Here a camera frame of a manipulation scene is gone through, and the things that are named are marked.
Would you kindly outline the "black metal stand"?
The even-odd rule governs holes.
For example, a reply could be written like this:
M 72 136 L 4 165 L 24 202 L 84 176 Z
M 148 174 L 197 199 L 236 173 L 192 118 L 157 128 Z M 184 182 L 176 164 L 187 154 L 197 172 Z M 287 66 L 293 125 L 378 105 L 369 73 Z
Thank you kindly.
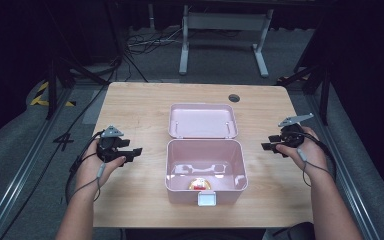
M 307 78 L 302 86 L 305 95 L 314 95 L 320 90 L 319 116 L 322 123 L 327 126 L 328 99 L 331 83 L 330 70 L 333 67 L 332 53 L 328 47 L 311 40 L 294 68 L 294 74 L 289 77 L 280 77 L 275 85 L 286 87 L 293 82 Z

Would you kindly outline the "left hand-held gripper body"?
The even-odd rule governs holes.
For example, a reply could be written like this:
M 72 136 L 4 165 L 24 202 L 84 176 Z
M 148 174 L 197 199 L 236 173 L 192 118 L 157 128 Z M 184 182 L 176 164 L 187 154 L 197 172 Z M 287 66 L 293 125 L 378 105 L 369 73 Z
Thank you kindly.
M 116 140 L 122 139 L 123 135 L 123 132 L 112 125 L 100 133 L 97 144 L 97 155 L 103 162 L 108 163 L 121 157 L 119 148 L 123 147 L 116 147 Z

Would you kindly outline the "pink plastic box with lid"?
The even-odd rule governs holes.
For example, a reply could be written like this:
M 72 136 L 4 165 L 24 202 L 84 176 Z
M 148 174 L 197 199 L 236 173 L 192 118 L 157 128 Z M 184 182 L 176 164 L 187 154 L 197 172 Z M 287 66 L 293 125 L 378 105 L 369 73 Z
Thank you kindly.
M 234 204 L 248 186 L 234 110 L 227 104 L 176 103 L 170 107 L 165 186 L 173 204 Z M 189 190 L 205 178 L 211 190 Z

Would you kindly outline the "white metal table frame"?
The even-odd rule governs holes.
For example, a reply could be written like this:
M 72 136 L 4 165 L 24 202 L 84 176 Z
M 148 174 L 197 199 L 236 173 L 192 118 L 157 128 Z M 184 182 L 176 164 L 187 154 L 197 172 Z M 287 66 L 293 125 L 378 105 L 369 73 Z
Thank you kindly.
M 186 75 L 188 71 L 189 30 L 234 30 L 259 31 L 260 38 L 252 45 L 252 51 L 263 78 L 269 76 L 262 49 L 269 31 L 274 10 L 269 9 L 264 14 L 233 14 L 233 13 L 196 13 L 191 12 L 188 5 L 183 7 L 182 17 L 182 47 L 179 62 L 179 74 Z

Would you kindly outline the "grey metal floor rail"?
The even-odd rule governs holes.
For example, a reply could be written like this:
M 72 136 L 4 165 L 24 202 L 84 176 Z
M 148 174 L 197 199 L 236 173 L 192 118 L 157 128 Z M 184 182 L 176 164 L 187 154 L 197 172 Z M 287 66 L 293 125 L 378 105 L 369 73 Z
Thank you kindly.
M 16 174 L 8 184 L 5 194 L 0 200 L 0 229 L 2 228 L 4 221 L 6 220 L 20 192 L 22 191 L 25 182 L 31 173 L 31 170 L 36 163 L 38 154 L 71 93 L 72 91 L 70 89 L 63 89 L 61 91 L 61 94 L 57 98 L 57 102 L 55 104 L 55 111 L 53 116 L 49 120 L 45 120 L 39 128 L 38 133 L 35 135 L 35 139 L 32 145 L 29 147 L 26 156 L 23 158 L 23 161 L 18 167 Z
M 346 202 L 349 204 L 351 211 L 356 218 L 357 225 L 360 228 L 363 237 L 365 240 L 380 240 L 379 234 L 361 198 L 361 194 L 356 188 L 342 155 L 339 153 L 339 149 L 334 142 L 334 138 L 319 116 L 319 106 L 316 98 L 313 95 L 306 95 L 305 99 L 309 109 L 315 115 L 315 132 L 328 146 L 336 161 L 336 181 L 343 189 Z

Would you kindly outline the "person's left hand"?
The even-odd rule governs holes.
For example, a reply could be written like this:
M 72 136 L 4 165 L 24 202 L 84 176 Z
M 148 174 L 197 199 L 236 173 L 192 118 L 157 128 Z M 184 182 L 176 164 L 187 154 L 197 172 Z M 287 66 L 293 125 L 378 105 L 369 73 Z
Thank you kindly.
M 110 175 L 125 162 L 125 157 L 122 156 L 109 163 L 104 163 L 97 156 L 97 146 L 98 141 L 93 140 L 82 157 L 82 163 L 77 170 L 72 199 L 82 196 L 94 200 Z

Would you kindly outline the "small red and yellow toy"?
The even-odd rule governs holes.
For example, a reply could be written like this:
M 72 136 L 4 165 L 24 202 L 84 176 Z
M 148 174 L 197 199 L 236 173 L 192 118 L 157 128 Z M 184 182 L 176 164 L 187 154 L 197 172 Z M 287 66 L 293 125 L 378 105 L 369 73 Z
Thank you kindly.
M 211 190 L 211 183 L 205 178 L 195 178 L 192 179 L 189 187 L 189 190 Z

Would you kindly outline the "black tripod stand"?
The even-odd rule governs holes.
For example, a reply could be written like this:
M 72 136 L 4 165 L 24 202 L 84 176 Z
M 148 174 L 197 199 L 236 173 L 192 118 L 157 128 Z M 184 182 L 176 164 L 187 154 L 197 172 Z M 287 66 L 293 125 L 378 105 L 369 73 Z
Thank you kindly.
M 47 60 L 48 113 L 52 118 L 58 109 L 57 86 L 73 88 L 74 72 L 91 79 L 100 86 L 110 84 L 102 78 L 118 68 L 124 57 L 121 35 L 114 20 L 119 0 L 35 0 L 35 14 L 44 40 Z M 103 40 L 108 45 L 110 67 L 92 72 L 87 67 L 94 63 L 89 44 Z

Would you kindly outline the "person's right hand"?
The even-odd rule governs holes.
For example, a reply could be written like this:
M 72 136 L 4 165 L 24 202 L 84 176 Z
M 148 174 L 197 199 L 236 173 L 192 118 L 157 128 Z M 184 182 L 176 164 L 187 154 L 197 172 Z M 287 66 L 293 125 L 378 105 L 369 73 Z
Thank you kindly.
M 314 142 L 314 140 L 318 140 L 316 133 L 309 127 L 303 127 L 303 131 L 306 135 L 311 135 L 312 138 L 306 138 L 297 148 L 279 144 L 276 149 L 293 160 L 309 177 L 311 186 L 315 186 L 315 182 L 322 177 L 331 180 L 325 153 Z

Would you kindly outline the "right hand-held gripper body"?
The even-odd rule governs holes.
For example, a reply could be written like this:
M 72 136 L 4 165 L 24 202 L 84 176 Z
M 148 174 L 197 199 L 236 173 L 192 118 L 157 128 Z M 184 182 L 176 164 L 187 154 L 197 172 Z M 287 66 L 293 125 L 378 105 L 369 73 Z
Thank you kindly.
M 281 128 L 281 143 L 292 148 L 297 148 L 300 146 L 305 140 L 305 132 L 300 123 L 313 117 L 314 114 L 309 113 L 306 115 L 286 117 L 283 121 L 281 121 L 278 124 L 278 126 Z

